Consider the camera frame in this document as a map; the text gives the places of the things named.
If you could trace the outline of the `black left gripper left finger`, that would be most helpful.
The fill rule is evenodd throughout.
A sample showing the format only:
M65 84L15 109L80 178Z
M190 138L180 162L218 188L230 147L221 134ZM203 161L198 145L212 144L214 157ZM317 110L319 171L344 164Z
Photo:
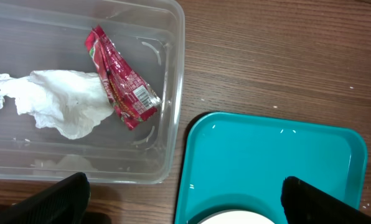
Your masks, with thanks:
M83 172L0 212L2 223L80 223L90 201L90 183Z

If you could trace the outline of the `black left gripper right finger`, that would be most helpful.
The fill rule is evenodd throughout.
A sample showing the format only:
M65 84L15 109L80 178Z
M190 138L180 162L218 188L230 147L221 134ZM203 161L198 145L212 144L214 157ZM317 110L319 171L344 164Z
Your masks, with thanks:
M289 224L371 224L371 217L301 179L283 181L281 205Z

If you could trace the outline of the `white paper napkin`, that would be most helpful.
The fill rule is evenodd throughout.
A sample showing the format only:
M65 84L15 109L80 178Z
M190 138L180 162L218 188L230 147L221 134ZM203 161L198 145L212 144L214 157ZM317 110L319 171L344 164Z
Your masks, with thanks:
M55 128L71 140L90 134L113 113L96 73L34 70L21 78L0 73L0 110L5 97L14 99L18 115L33 116L37 128Z

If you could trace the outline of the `red snack wrapper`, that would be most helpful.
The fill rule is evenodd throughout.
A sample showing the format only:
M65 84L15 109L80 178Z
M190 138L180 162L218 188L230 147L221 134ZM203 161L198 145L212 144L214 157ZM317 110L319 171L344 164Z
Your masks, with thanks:
M101 26L92 29L84 45L95 64L108 101L128 129L134 129L158 111L162 103L160 97L129 66Z

